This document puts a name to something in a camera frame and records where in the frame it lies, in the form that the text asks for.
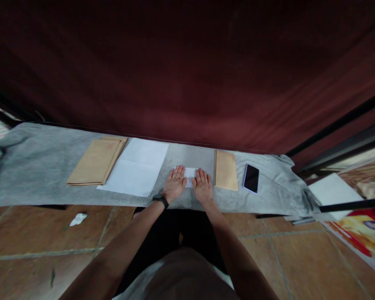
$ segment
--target table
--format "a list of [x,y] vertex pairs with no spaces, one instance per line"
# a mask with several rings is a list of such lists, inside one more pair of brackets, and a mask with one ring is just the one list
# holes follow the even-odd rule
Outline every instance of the table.
[[[161,191],[169,171],[179,164],[202,168],[214,178],[214,149],[169,143],[157,182],[148,198],[97,190],[95,186],[66,185],[92,140],[102,136],[104,134],[96,132],[32,123],[13,128],[0,140],[0,206],[83,204],[145,207],[151,203],[152,196]],[[231,191],[214,187],[214,200],[222,212],[311,215],[314,199],[306,184],[291,171],[291,159],[285,155],[230,152],[236,157],[240,189]],[[260,170],[258,194],[241,188],[247,163]],[[169,208],[203,210],[192,189],[185,189]]]

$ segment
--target black pants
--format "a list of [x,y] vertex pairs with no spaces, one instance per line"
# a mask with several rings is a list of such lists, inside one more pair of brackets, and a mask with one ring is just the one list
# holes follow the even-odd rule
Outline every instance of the black pants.
[[[143,209],[144,207],[136,208],[134,214]],[[148,266],[177,250],[180,247],[179,233],[183,236],[182,246],[193,248],[227,274],[214,230],[206,213],[195,210],[165,210],[151,227],[114,296],[124,292]]]

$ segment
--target fingers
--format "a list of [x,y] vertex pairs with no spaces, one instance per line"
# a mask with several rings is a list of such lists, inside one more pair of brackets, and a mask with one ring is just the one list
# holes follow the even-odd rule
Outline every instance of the fingers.
[[172,174],[172,178],[175,178],[179,170],[179,166],[177,166],[174,170],[174,173]]
[[208,184],[207,173],[203,171],[203,175],[204,175],[204,182]]
[[206,180],[205,180],[205,178],[204,178],[203,170],[202,170],[201,168],[199,169],[199,174],[200,174],[200,180],[201,180],[202,182],[206,182]]
[[201,182],[199,170],[196,170],[196,181]]
[[172,178],[175,179],[183,179],[185,176],[185,168],[182,165],[179,165],[175,168],[174,173],[172,174]]
[[174,173],[174,169],[171,170],[170,175],[168,176],[168,179],[172,178],[172,174]]
[[180,172],[179,178],[180,179],[184,179],[185,178],[185,167],[182,167],[182,170]]

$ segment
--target brown envelope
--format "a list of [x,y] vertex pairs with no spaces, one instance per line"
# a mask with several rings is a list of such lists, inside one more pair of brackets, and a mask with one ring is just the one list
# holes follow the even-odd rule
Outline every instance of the brown envelope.
[[216,150],[214,186],[227,190],[239,190],[237,177],[235,155]]
[[113,139],[93,140],[68,178],[67,184],[103,184],[119,144],[119,140]]
[[114,168],[114,165],[115,163],[117,162],[118,158],[120,157],[120,154],[122,152],[122,149],[124,148],[125,144],[126,144],[126,141],[128,140],[127,137],[110,137],[110,136],[103,136],[102,137],[103,140],[117,140],[119,142],[118,146],[117,146],[117,149],[114,153],[114,156],[110,162],[110,165],[108,166],[108,170],[107,170],[107,173],[105,174],[105,177],[104,177],[104,182],[103,184],[107,181],[108,177],[110,176],[111,174],[111,171],[113,170]]

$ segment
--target smartphone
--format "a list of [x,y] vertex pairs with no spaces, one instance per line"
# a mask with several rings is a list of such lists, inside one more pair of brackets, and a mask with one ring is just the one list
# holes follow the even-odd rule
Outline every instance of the smartphone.
[[260,171],[251,165],[246,166],[245,180],[243,182],[243,188],[257,194],[258,191],[258,178]]

